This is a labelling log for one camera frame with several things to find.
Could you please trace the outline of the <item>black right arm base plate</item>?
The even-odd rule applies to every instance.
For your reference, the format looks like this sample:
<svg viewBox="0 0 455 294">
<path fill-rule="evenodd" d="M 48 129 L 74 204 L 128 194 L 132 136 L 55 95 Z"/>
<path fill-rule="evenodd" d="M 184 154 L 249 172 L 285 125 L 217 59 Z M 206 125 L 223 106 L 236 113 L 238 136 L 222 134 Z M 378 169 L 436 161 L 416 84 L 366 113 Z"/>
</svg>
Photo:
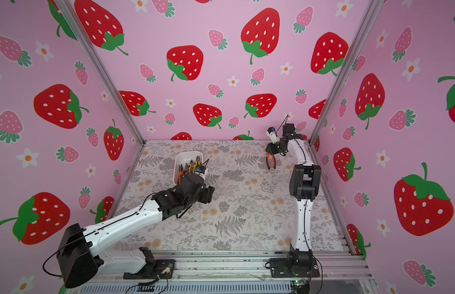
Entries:
<svg viewBox="0 0 455 294">
<path fill-rule="evenodd" d="M 302 262 L 271 258 L 264 266 L 273 278 L 320 278 L 320 269 L 314 259 Z"/>
</svg>

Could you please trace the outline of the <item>white plastic storage box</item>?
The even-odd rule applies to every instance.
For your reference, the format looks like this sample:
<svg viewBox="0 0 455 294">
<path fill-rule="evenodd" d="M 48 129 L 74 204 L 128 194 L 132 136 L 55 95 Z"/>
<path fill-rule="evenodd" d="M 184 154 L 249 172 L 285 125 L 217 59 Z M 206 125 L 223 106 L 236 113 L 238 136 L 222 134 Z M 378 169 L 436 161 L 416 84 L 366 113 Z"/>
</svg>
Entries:
<svg viewBox="0 0 455 294">
<path fill-rule="evenodd" d="M 186 173 L 190 173 L 189 168 L 191 163 L 193 163 L 196 159 L 197 156 L 201 157 L 201 162 L 204 162 L 204 156 L 200 151 L 187 151 L 187 152 L 182 152 L 176 155 L 175 157 L 175 164 L 174 164 L 174 170 L 173 170 L 173 183 L 177 184 L 177 178 L 178 178 L 178 172 L 179 172 L 179 166 L 180 164 L 183 164 Z"/>
</svg>

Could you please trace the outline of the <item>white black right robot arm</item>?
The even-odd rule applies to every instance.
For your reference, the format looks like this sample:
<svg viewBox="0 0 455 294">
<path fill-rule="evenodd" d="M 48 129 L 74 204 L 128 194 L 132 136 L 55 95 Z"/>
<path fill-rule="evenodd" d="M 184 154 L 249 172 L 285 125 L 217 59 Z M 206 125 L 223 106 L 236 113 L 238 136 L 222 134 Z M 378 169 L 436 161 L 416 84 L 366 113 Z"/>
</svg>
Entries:
<svg viewBox="0 0 455 294">
<path fill-rule="evenodd" d="M 271 139 L 265 149 L 268 169 L 276 167 L 276 154 L 291 153 L 296 161 L 289 182 L 290 196 L 296 199 L 295 235 L 287 253 L 286 270 L 292 276 L 311 275 L 314 267 L 311 215 L 315 198 L 319 193 L 322 170 L 307 154 L 305 142 L 300 134 L 284 134 L 279 137 L 275 131 L 270 131 L 267 135 Z"/>
</svg>

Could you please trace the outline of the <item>orange handled pliers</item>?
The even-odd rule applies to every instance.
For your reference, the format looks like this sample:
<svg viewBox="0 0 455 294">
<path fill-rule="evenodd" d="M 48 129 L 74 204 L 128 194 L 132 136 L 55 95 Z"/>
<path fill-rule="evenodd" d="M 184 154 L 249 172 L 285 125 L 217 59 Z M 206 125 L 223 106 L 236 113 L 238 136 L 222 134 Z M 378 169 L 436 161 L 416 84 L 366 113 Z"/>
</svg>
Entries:
<svg viewBox="0 0 455 294">
<path fill-rule="evenodd" d="M 266 164 L 268 170 L 276 169 L 276 158 L 273 154 L 266 154 Z"/>
</svg>

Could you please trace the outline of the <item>yellow black handled pliers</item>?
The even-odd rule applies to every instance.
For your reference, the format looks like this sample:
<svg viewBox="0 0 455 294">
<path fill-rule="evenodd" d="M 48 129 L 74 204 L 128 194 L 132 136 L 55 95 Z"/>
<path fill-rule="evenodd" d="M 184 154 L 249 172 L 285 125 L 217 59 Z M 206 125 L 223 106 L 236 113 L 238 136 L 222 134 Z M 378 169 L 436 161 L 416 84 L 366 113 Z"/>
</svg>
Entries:
<svg viewBox="0 0 455 294">
<path fill-rule="evenodd" d="M 190 165 L 189 168 L 190 173 L 200 175 L 202 173 L 201 166 L 202 166 L 201 157 L 197 156 L 195 161 Z"/>
</svg>

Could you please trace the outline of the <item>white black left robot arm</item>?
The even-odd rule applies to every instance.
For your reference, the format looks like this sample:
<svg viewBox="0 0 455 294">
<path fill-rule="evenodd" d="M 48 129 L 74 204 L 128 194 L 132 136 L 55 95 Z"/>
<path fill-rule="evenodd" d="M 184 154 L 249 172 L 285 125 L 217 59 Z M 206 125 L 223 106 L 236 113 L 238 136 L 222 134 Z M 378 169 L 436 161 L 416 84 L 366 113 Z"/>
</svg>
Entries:
<svg viewBox="0 0 455 294">
<path fill-rule="evenodd" d="M 190 174 L 179 185 L 152 193 L 123 214 L 82 228 L 69 226 L 56 253 L 66 289 L 83 286 L 96 276 L 123 274 L 125 279 L 159 279 L 173 261 L 158 262 L 146 247 L 128 253 L 110 248 L 130 234 L 172 216 L 180 218 L 196 202 L 211 202 L 215 188 Z"/>
</svg>

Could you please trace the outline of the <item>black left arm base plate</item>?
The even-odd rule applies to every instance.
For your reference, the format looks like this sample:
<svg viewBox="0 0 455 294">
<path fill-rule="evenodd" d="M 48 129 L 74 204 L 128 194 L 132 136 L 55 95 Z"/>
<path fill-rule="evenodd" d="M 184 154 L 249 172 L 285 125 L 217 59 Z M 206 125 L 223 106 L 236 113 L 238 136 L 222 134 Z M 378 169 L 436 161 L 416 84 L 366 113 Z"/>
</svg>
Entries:
<svg viewBox="0 0 455 294">
<path fill-rule="evenodd" d="M 171 279 L 174 266 L 174 259 L 155 260 L 155 263 L 146 264 L 136 274 L 124 273 L 123 279 L 156 279 L 158 276 L 162 279 Z"/>
</svg>

